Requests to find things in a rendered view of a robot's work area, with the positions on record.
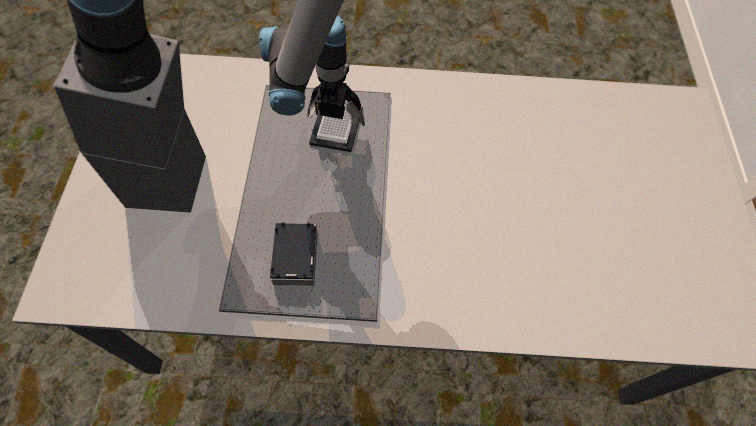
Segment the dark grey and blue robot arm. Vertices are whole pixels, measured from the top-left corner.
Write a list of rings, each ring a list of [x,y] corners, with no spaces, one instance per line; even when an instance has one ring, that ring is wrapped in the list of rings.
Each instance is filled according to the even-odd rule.
[[[345,24],[338,16],[343,1],[297,0],[289,26],[260,31],[261,56],[270,69],[270,106],[276,113],[290,116],[303,110],[315,66],[327,82],[349,72]],[[78,35],[74,60],[86,82],[126,93],[157,78],[161,56],[147,30],[143,0],[67,2]]]

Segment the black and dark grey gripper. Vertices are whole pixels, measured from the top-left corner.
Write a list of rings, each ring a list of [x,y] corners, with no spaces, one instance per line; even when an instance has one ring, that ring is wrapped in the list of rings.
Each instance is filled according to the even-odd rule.
[[[363,126],[365,126],[365,120],[358,96],[351,90],[349,86],[347,86],[347,83],[343,83],[346,79],[346,74],[342,79],[334,82],[327,82],[325,80],[322,80],[319,76],[318,79],[321,82],[320,85],[322,84],[322,86],[316,86],[312,92],[308,108],[308,117],[311,118],[315,111],[316,115],[318,115],[318,111],[320,110],[321,116],[343,119],[344,111],[346,108],[347,112],[350,115],[350,122],[353,126],[356,125],[358,119],[359,122]],[[342,84],[339,85],[339,83]],[[328,99],[327,92],[325,91],[328,91]],[[322,97],[320,93],[322,93]],[[343,101],[346,100],[347,103],[344,106],[345,102],[343,103]]]

